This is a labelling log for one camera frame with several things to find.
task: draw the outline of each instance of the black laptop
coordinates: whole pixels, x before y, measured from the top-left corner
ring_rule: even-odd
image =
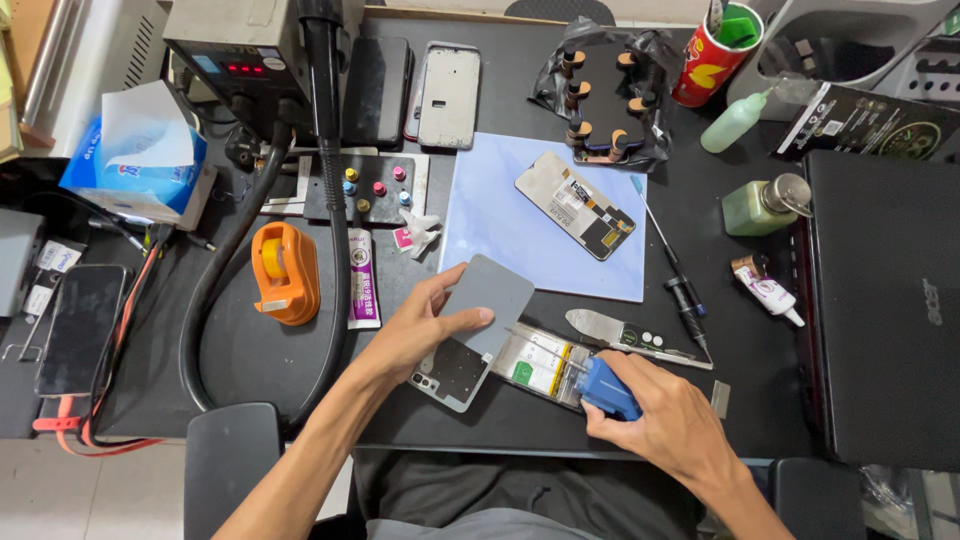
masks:
[[[814,151],[804,167],[802,272],[831,449],[960,471],[960,166]]]

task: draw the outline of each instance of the green plastic bottle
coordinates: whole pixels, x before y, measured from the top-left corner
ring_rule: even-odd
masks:
[[[760,112],[767,105],[767,96],[773,88],[751,94],[743,99],[734,101],[719,118],[710,124],[710,127],[700,135],[700,144],[708,152],[716,154],[727,150],[747,130],[752,128],[760,119]]]
[[[805,205],[810,186],[792,173],[772,182],[747,182],[723,198],[723,222],[731,236],[764,236],[797,221],[812,217]]]

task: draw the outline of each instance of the work table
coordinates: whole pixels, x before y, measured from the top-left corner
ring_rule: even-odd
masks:
[[[562,38],[564,27],[491,23],[372,19],[364,34],[405,37],[418,65],[428,40],[474,45],[482,61],[477,132],[563,141],[565,122],[526,97],[537,72]],[[675,39],[683,48],[688,30]],[[788,236],[784,231],[762,238],[727,236],[720,199],[752,180],[773,180],[796,172],[795,164],[767,157],[784,124],[760,122],[733,147],[720,155],[706,152],[700,133],[715,118],[716,107],[678,108],[671,121],[674,149],[667,163],[649,176],[649,203],[660,226],[684,260],[687,275],[696,283],[708,316],[712,372],[664,365],[689,379],[709,398],[715,380],[732,387],[724,430],[733,449],[743,457],[774,458],[811,454],[811,435],[804,423],[794,328],[767,314],[737,283],[730,261],[755,251],[769,255],[771,272],[791,287]],[[207,158],[219,171],[215,188],[241,193],[254,182],[226,160],[223,145],[229,126],[212,126]],[[403,152],[420,152],[406,142]],[[455,156],[430,154],[426,213],[446,218],[446,202]],[[214,244],[234,222],[234,203],[211,200],[199,233]],[[260,216],[238,256],[221,278],[220,294],[212,309],[201,345],[201,374],[217,404],[267,401],[281,414],[300,406],[319,373],[332,315],[332,255],[329,227],[300,218],[285,220],[308,233],[317,243],[321,308],[299,327],[280,325],[256,311],[259,300],[250,269],[250,238],[264,223]],[[393,314],[413,285],[436,273],[439,242],[420,261],[397,254],[389,228],[374,228],[376,289],[384,319]],[[123,262],[138,268],[142,258],[124,238],[96,233],[85,262]],[[523,320],[561,335],[576,336],[565,313],[585,307],[660,332],[678,349],[699,354],[687,337],[674,300],[662,288],[673,277],[656,232],[646,233],[647,256],[643,304],[538,291]],[[582,249],[570,242],[570,249]],[[197,277],[209,253],[185,239],[176,242],[157,262],[149,290],[140,302],[132,332],[100,422],[104,435],[184,437],[186,426],[199,410],[180,386],[178,347],[180,328]],[[374,331],[348,334],[342,366],[370,342]],[[18,343],[7,335],[7,343]],[[26,370],[20,366],[19,377]],[[0,397],[3,407],[17,405],[15,397]],[[510,384],[489,377],[464,414],[458,414],[402,384],[387,399],[364,431],[359,444],[425,450],[476,451],[513,454],[627,457],[604,441],[590,439],[582,416],[548,403]]]

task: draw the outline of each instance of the person's left hand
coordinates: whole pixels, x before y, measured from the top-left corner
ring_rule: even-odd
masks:
[[[371,375],[384,375],[400,384],[410,377],[418,362],[451,334],[487,326],[493,320],[493,311],[486,307],[472,307],[444,317],[437,315],[450,295],[446,289],[460,280],[466,268],[467,264],[461,262],[417,283],[353,363],[361,362],[372,371]]]

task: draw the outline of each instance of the glue tube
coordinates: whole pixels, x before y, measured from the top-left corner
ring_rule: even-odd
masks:
[[[754,296],[771,314],[786,315],[786,318],[793,321],[798,327],[806,325],[804,319],[800,318],[800,315],[793,308],[797,304],[797,299],[779,283],[769,277],[758,278],[750,271],[749,266],[737,268],[733,271],[733,275],[741,283],[747,285],[750,292],[754,293]]]
[[[350,229],[350,313],[347,328],[380,328],[380,308],[373,282],[373,241],[370,231]]]

